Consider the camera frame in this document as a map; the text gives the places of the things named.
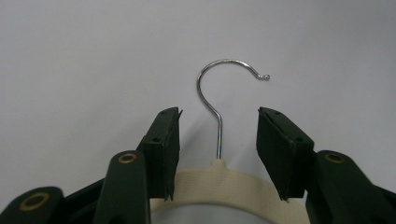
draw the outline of beige plastic hanger body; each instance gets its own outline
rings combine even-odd
[[[246,67],[258,79],[268,80],[269,76],[260,76],[256,70],[246,63],[225,59],[207,65],[197,81],[197,90],[207,107],[218,117],[218,153],[217,159],[206,168],[192,168],[177,172],[175,179],[174,200],[164,202],[162,199],[151,199],[151,211],[172,208],[185,204],[203,203],[231,206],[272,223],[309,223],[308,215],[302,205],[289,200],[281,201],[276,188],[252,175],[229,170],[221,156],[222,121],[220,114],[205,99],[201,92],[201,79],[205,72],[221,63],[235,63]]]

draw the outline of hook curl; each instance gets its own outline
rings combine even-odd
[[[201,90],[201,80],[202,77],[204,76],[204,74],[212,67],[222,64],[222,63],[233,63],[233,64],[237,64],[237,65],[241,65],[243,67],[245,67],[248,71],[250,71],[251,74],[253,74],[253,76],[255,76],[257,79],[259,80],[269,80],[270,76],[269,75],[260,75],[252,66],[248,65],[247,63],[235,60],[235,59],[221,59],[221,60],[217,60],[214,61],[213,63],[208,64],[202,71],[201,73],[198,75],[198,79],[197,79],[197,90],[198,90],[198,94],[201,98],[201,100],[204,102],[204,104],[218,117],[218,122],[219,122],[219,127],[218,127],[218,151],[217,151],[217,159],[221,159],[221,137],[222,137],[222,119],[221,119],[221,115],[220,113],[215,109],[215,107],[213,107],[204,97],[204,95],[202,94],[202,90]]]

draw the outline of chrome hanger hook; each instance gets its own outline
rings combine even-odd
[[[217,159],[221,159],[221,145],[222,145],[222,119],[220,113],[213,107],[204,97],[201,91],[201,79],[204,76],[204,74],[212,67],[222,64],[222,63],[234,63],[240,66],[245,67],[248,71],[250,71],[251,74],[253,74],[257,79],[259,80],[269,80],[270,76],[269,75],[260,75],[252,66],[248,65],[247,63],[234,60],[234,59],[221,59],[214,61],[213,63],[208,64],[199,74],[198,79],[197,79],[197,90],[198,94],[201,98],[201,100],[204,102],[204,104],[218,117],[218,122],[219,122],[219,127],[218,127],[218,151],[217,151]]]

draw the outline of clip hanger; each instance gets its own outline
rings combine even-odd
[[[249,212],[272,223],[309,223],[308,215],[301,204],[294,200],[280,201],[274,185],[253,175],[229,170],[226,162],[221,159],[221,116],[205,99],[201,91],[201,79],[205,72],[221,63],[242,65],[258,79],[269,79],[268,75],[259,75],[247,63],[231,59],[215,61],[201,71],[197,80],[198,93],[219,121],[217,158],[211,162],[209,167],[178,171],[175,178],[174,200],[164,202],[161,199],[151,199],[151,212],[187,204],[216,204]]]

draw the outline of clip jaw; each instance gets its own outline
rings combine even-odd
[[[173,199],[175,174],[180,151],[178,108],[168,108],[160,112],[143,137],[137,151],[146,158],[148,192],[150,198]]]
[[[314,141],[285,115],[259,109],[257,151],[282,200],[304,196],[313,149]]]

